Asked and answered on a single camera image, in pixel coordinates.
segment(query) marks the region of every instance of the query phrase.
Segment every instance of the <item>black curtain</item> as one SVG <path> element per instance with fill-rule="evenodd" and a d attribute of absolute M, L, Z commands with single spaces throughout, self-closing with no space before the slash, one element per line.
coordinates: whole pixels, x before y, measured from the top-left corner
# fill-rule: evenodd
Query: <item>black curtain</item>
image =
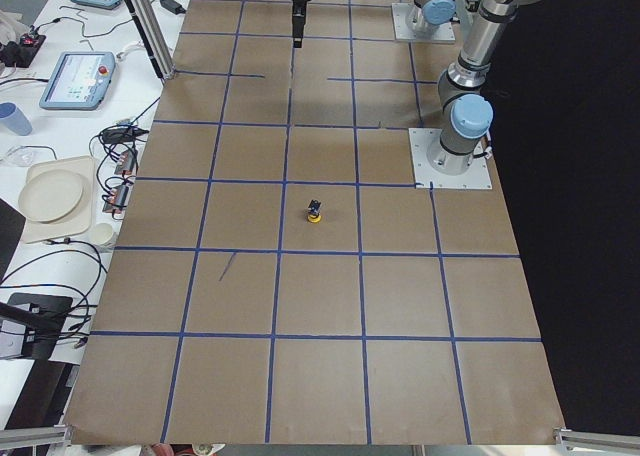
<path fill-rule="evenodd" d="M 485 96 L 573 430 L 640 435 L 640 0 L 523 6 Z"/>

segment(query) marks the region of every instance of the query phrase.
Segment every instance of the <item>round beige plate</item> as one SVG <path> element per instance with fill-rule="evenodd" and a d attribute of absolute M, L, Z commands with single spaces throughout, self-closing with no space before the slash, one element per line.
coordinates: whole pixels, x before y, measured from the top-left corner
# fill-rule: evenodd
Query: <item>round beige plate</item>
<path fill-rule="evenodd" d="M 18 197 L 18 209 L 30 221 L 55 221 L 73 211 L 82 197 L 82 176 L 55 169 L 29 181 Z"/>

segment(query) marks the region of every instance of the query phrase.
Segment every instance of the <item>white table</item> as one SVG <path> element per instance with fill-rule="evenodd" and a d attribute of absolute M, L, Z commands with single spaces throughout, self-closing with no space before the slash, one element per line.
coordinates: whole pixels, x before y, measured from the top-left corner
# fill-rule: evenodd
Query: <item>white table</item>
<path fill-rule="evenodd" d="M 185 8 L 189 0 L 176 0 Z M 70 6 L 77 9 L 62 8 Z M 158 22 L 165 36 L 167 45 L 173 50 L 183 15 L 174 15 L 163 9 L 158 2 L 153 3 Z M 99 34 L 109 31 L 114 25 L 130 19 L 126 5 L 123 3 L 114 10 L 106 11 L 90 7 L 81 7 L 69 0 L 49 0 L 35 25 L 47 23 L 54 18 L 68 16 L 76 19 L 87 18 L 85 21 L 86 34 Z M 113 33 L 90 39 L 91 46 L 81 35 L 80 23 L 62 20 L 57 24 L 43 26 L 41 34 L 47 40 L 36 56 L 30 68 L 17 70 L 11 78 L 36 77 L 49 78 L 63 51 L 111 51 L 119 53 L 130 43 L 139 41 L 140 37 L 133 22 L 118 27 Z M 0 155 L 9 148 L 17 145 L 47 145 L 55 149 L 58 158 L 70 158 L 89 154 L 89 140 L 101 129 L 111 126 L 117 121 L 133 118 L 141 113 L 149 104 L 160 96 L 162 83 L 156 77 L 146 51 L 134 50 L 128 53 L 122 62 L 118 62 L 114 77 L 105 100 L 94 111 L 45 111 L 40 109 L 38 102 L 45 85 L 38 82 L 15 83 L 0 86 L 0 102 L 10 101 L 20 107 L 31 121 L 33 132 L 29 136 L 16 136 L 0 125 Z M 139 121 L 138 125 L 149 129 L 153 120 L 155 106 L 152 107 Z M 102 158 L 102 149 L 95 146 L 96 157 Z M 51 153 L 47 150 L 37 150 L 34 162 L 50 160 Z M 0 165 L 0 197 L 10 205 L 17 207 L 20 191 L 24 187 L 28 168 Z M 101 172 L 101 180 L 113 175 L 114 165 L 111 161 L 105 163 Z M 96 193 L 95 222 L 108 222 L 118 230 L 119 223 L 110 215 L 102 213 L 102 201 Z M 85 240 L 86 235 L 78 235 L 75 239 Z M 8 272 L 33 258 L 56 249 L 73 248 L 87 250 L 76 246 L 48 246 L 43 243 L 20 243 L 13 257 Z M 111 255 L 103 253 L 103 261 L 108 267 Z M 57 283 L 86 290 L 92 284 L 97 273 L 94 261 L 82 255 L 65 253 L 46 258 L 17 273 L 7 284 Z M 89 296 L 91 304 L 97 304 L 104 284 L 104 277 L 100 284 Z M 9 296 L 17 290 L 0 289 L 0 301 L 6 302 Z M 72 295 L 68 290 L 58 288 L 29 289 L 26 292 L 45 293 L 53 295 Z M 65 328 L 77 320 L 68 319 Z M 85 325 L 82 331 L 87 332 L 91 323 Z M 51 360 L 79 364 L 84 350 L 74 349 L 73 344 L 60 344 L 56 347 Z M 0 361 L 0 428 L 6 426 L 7 420 L 16 400 L 22 390 L 24 381 L 29 374 L 33 361 L 13 360 Z"/>

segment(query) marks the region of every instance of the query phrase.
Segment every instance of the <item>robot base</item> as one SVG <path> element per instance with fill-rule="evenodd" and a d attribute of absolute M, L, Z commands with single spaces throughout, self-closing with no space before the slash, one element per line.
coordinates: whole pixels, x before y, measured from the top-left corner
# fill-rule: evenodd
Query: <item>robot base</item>
<path fill-rule="evenodd" d="M 453 33 L 451 23 L 441 24 L 434 28 L 433 32 L 414 31 L 407 24 L 407 18 L 413 8 L 413 3 L 393 3 L 391 5 L 396 40 L 437 44 L 454 44 L 456 42 L 456 35 Z"/>
<path fill-rule="evenodd" d="M 431 166 L 427 160 L 427 148 L 433 140 L 440 137 L 441 132 L 441 129 L 436 128 L 409 129 L 416 188 L 429 189 L 433 184 L 436 189 L 491 189 L 491 178 L 484 158 L 474 159 L 469 169 L 459 176 L 448 176 Z M 482 145 L 478 143 L 475 152 L 482 151 Z"/>

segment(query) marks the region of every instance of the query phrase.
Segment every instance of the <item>blue joint cap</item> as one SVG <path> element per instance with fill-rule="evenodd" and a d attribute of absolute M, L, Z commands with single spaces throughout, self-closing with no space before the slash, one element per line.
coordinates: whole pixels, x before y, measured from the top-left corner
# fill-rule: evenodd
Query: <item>blue joint cap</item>
<path fill-rule="evenodd" d="M 465 94 L 453 103 L 451 124 L 463 138 L 481 138 L 492 121 L 491 104 L 478 94 Z"/>
<path fill-rule="evenodd" d="M 439 26 L 456 14 L 456 3 L 453 0 L 431 0 L 422 7 L 422 14 L 427 23 Z"/>

